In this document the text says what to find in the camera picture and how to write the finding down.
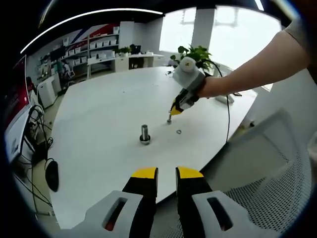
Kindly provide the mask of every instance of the window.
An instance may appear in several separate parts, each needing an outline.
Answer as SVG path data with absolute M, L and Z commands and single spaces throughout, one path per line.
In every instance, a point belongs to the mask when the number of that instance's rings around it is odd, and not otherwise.
M 196 8 L 166 14 L 163 19 L 159 50 L 176 53 L 179 46 L 192 44 Z
M 279 20 L 264 13 L 218 6 L 209 46 L 212 60 L 236 69 L 258 54 L 281 29 Z

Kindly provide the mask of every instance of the computer monitor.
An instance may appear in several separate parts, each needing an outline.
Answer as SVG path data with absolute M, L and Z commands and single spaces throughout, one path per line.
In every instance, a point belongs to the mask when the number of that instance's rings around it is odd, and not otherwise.
M 4 113 L 3 123 L 8 130 L 12 124 L 27 109 L 30 103 L 26 78 L 25 78 L 26 56 L 19 60 L 13 67 L 8 78 L 3 81 L 4 86 Z
M 65 46 L 61 46 L 58 49 L 52 51 L 50 53 L 51 56 L 51 61 L 55 61 L 59 58 L 62 58 L 63 56 L 65 56 Z
M 130 45 L 130 48 L 132 55 L 137 55 L 139 52 L 141 52 L 141 46 Z

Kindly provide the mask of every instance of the green plant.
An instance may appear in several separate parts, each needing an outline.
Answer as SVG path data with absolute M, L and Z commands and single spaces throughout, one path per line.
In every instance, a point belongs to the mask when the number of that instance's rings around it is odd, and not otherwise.
M 126 47 L 123 47 L 121 49 L 119 49 L 121 53 L 130 53 L 131 52 L 131 48 L 126 46 Z
M 178 47 L 178 52 L 180 53 L 179 59 L 176 59 L 176 55 L 172 55 L 170 57 L 170 59 L 176 62 L 177 65 L 179 65 L 180 61 L 184 57 L 187 56 L 192 58 L 194 61 L 196 61 L 196 66 L 198 68 L 202 68 L 202 69 L 211 68 L 211 63 L 208 61 L 210 60 L 209 57 L 211 56 L 211 54 L 208 53 L 207 49 L 202 46 L 198 46 L 196 48 L 193 48 L 192 46 L 190 46 L 189 48 L 180 46 Z
M 120 53 L 120 49 L 114 49 L 113 51 L 114 51 L 114 53 L 116 53 L 116 54 Z

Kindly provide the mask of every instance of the red poster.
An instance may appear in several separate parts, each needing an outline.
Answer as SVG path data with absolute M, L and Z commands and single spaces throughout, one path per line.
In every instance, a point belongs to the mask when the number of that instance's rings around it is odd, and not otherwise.
M 25 62 L 26 56 L 14 66 L 9 78 L 5 79 L 4 120 L 6 127 L 11 123 L 14 117 L 29 104 L 25 79 Z

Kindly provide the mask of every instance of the computer mouse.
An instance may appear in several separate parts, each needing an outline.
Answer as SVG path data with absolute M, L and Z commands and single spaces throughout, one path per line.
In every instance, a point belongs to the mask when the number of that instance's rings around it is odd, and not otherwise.
M 51 161 L 45 170 L 45 179 L 46 183 L 48 184 L 49 188 L 57 192 L 59 179 L 58 179 L 58 164 L 56 161 Z

